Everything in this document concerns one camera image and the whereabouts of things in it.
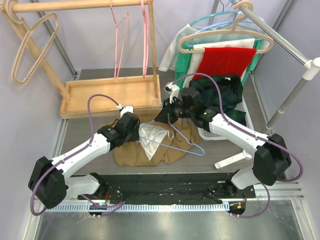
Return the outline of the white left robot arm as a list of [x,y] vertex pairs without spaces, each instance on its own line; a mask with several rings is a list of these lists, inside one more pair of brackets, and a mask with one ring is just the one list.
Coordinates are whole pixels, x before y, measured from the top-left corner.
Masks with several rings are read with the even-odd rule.
[[48,159],[39,158],[33,168],[28,187],[31,198],[38,199],[45,209],[58,206],[65,199],[102,199],[107,192],[106,181],[97,173],[74,177],[74,173],[90,161],[126,142],[139,139],[140,118],[126,112],[115,126],[101,127],[89,140],[69,152]]

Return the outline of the tan skirt with white lining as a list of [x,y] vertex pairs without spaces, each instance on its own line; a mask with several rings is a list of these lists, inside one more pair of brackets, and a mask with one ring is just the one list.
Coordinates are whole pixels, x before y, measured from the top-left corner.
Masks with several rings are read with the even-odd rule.
[[160,162],[172,164],[187,153],[204,154],[198,145],[198,130],[189,122],[141,123],[138,133],[138,141],[126,142],[113,151],[114,161],[120,167],[153,167]]

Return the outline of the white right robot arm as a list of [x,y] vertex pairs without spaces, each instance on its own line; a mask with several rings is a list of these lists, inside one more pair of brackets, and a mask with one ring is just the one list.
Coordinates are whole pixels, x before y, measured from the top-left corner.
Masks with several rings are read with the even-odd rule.
[[230,197],[238,197],[251,185],[272,186],[291,166],[290,155],[280,135],[268,136],[230,119],[218,107],[205,104],[194,87],[185,88],[181,97],[165,99],[155,121],[173,124],[179,118],[190,119],[196,127],[226,138],[253,158],[252,167],[236,171],[228,180],[225,190]]

